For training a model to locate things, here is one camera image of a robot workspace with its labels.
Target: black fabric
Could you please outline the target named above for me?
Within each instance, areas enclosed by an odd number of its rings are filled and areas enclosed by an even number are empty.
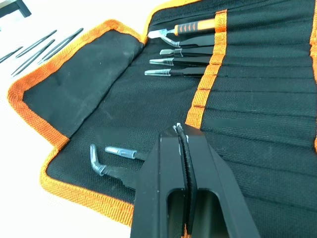
[[[317,237],[316,83],[309,56],[314,7],[314,0],[201,1],[161,10],[149,27],[171,28],[229,9],[226,56],[201,130],[233,170],[261,237]],[[170,47],[161,39],[141,47],[131,36],[105,33],[25,93],[33,111],[71,136],[49,164],[50,177],[133,203],[133,191],[92,170],[89,145],[96,144],[101,163],[139,170],[141,161],[104,148],[149,153],[160,131],[185,121],[199,84],[198,78],[144,76],[164,67],[149,60]],[[99,66],[100,59],[109,67]],[[74,76],[75,69],[84,77]],[[109,70],[116,73],[107,77]],[[69,84],[55,86],[64,78]],[[81,104],[68,102],[71,89],[83,92],[80,102],[98,91],[80,117]],[[237,120],[236,126],[215,126],[223,119]]]
[[[85,45],[57,72],[25,92],[23,101],[70,137],[142,46],[131,35],[109,31]]]
[[[157,40],[144,47],[52,160],[47,169],[49,176],[133,203],[133,191],[119,180],[101,177],[92,170],[89,145],[96,144],[101,163],[137,171],[142,161],[106,153],[105,147],[117,146],[148,153],[163,129],[185,121],[199,79],[144,76],[144,71],[150,67],[160,68],[149,65],[149,60],[157,57],[164,46],[164,42]],[[118,140],[116,131],[126,138]],[[108,143],[111,138],[114,138],[113,142]]]
[[[229,10],[226,56],[204,112],[201,129],[233,170],[262,237],[317,236],[314,6]],[[224,119],[241,126],[213,125]]]

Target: orange binding edge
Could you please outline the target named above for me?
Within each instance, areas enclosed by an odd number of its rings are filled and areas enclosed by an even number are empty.
[[[145,44],[147,42],[149,23],[156,11],[170,7],[182,6],[197,1],[199,0],[174,0],[156,7],[148,17],[142,35],[138,34],[130,27],[123,25],[119,21],[107,20],[89,32],[83,34],[80,38],[69,44],[62,51],[52,57],[52,59],[46,64],[23,76],[10,87],[7,98],[13,109],[16,110],[16,112],[31,127],[33,127],[51,145],[53,145],[53,150],[50,152],[41,169],[40,182],[45,190],[70,201],[87,206],[117,222],[131,226],[134,208],[132,204],[79,186],[55,180],[47,175],[46,170],[49,163],[65,146],[69,139],[52,127],[43,118],[34,113],[23,102],[23,95],[25,91],[45,80],[52,73],[56,72],[80,48],[102,36],[105,32],[113,29],[121,33],[130,34],[138,39],[141,43]]]
[[[203,114],[209,93],[216,80],[227,46],[227,10],[219,11],[215,16],[214,48],[210,63],[200,80],[191,108],[188,111],[186,124],[195,128],[202,125]]]
[[[317,83],[317,1],[315,1],[314,19],[313,19],[313,30],[310,38],[311,57],[313,59],[313,71],[315,82]],[[317,137],[314,142],[315,151],[317,152]]]

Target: white surface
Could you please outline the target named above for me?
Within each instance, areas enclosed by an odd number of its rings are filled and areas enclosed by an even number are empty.
[[[84,27],[86,32],[110,18],[141,33],[148,14],[165,0],[24,1],[32,12],[30,17],[13,17],[18,20],[14,23],[12,17],[5,21],[0,18],[0,58],[19,46],[27,47],[54,29],[58,32],[52,37],[56,41],[51,48],[79,28]],[[0,64],[0,237],[128,238],[127,226],[54,196],[40,186],[40,169],[52,146],[17,115],[6,94],[18,79],[11,78],[11,73],[47,42],[19,60],[11,57]],[[24,73],[35,69],[37,61]]]

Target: black tweezers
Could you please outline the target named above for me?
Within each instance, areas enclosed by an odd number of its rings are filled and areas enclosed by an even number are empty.
[[[144,75],[149,76],[188,76],[188,77],[201,77],[204,75],[206,67],[189,67],[184,69],[154,69],[147,70]]]
[[[26,69],[26,67],[28,67],[34,60],[36,60],[36,58],[38,56],[40,56],[41,53],[43,53],[55,40],[51,40],[46,46],[44,46],[42,49],[40,49],[38,52],[36,52],[33,56],[31,56],[30,58],[28,58],[19,68],[17,68],[12,75],[17,72],[22,66],[25,66],[18,71],[14,76],[18,75],[19,73],[21,73],[23,70]]]
[[[161,36],[161,39],[168,43],[170,46],[174,47],[184,47],[184,46],[213,46],[214,45],[214,34],[204,35],[204,36],[197,36],[190,38],[184,41],[173,41],[166,36]]]
[[[11,57],[12,55],[14,55],[16,52],[18,52],[20,49],[22,49],[23,46],[19,47],[18,49],[16,49],[15,51],[7,54],[6,56],[3,56],[1,59],[0,59],[0,63],[2,63],[3,61],[5,61],[7,58]]]
[[[212,56],[213,46],[197,47],[197,48],[180,48],[180,49],[165,49],[160,51],[161,56]]]
[[[28,53],[30,50],[32,50],[33,48],[35,48],[37,45],[39,45],[40,43],[42,43],[44,40],[46,40],[48,37],[50,37],[52,34],[54,34],[57,30],[52,31],[51,33],[49,33],[47,36],[43,37],[42,39],[38,40],[37,42],[33,43],[32,45],[30,45],[28,48],[26,48],[24,51],[22,51],[21,53],[19,53],[16,58],[19,58],[23,55],[25,55],[26,53]]]
[[[210,62],[211,56],[204,57],[182,57],[182,58],[164,58],[164,59],[151,59],[152,64],[161,65],[188,65],[188,66],[207,66]]]
[[[79,33],[81,33],[84,30],[84,28],[80,28],[78,31],[76,31],[71,36],[67,37],[65,40],[60,42],[57,46],[55,46],[53,49],[50,50],[39,62],[38,64],[41,64],[50,58],[52,58],[55,54],[57,54],[61,49],[63,49],[69,42],[71,42]]]

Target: orange tweezer handle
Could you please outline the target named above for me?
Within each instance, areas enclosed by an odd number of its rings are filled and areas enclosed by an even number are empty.
[[[194,21],[175,26],[175,36],[192,34],[214,29],[214,19]]]

